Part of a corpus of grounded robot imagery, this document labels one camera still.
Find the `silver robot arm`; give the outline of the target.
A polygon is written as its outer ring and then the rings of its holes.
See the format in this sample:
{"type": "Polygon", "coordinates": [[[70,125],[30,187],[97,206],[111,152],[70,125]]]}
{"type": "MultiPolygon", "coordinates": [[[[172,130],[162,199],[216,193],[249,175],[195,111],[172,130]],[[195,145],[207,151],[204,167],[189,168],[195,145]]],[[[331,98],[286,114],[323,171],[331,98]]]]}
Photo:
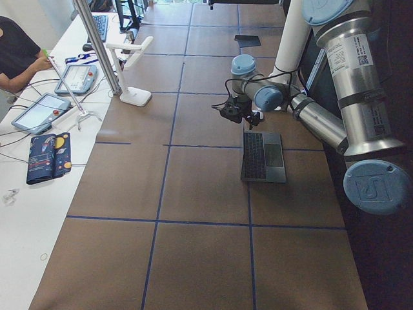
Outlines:
{"type": "Polygon", "coordinates": [[[243,54],[231,64],[228,99],[216,105],[230,121],[256,126],[266,112],[291,109],[316,138],[344,156],[343,188],[370,214],[394,214],[412,201],[412,178],[396,161],[405,152],[391,133],[387,95],[370,49],[381,1],[291,1],[274,69],[264,76],[243,54]],[[293,84],[309,35],[326,55],[340,116],[293,84]]]}

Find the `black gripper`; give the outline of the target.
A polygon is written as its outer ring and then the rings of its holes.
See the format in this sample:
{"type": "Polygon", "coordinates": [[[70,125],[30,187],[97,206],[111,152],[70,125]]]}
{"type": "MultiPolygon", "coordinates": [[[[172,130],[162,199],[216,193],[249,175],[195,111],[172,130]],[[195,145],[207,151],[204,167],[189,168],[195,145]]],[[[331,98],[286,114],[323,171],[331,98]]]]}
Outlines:
{"type": "Polygon", "coordinates": [[[241,101],[238,97],[229,96],[219,113],[234,123],[241,123],[250,115],[250,100],[241,101]]]}

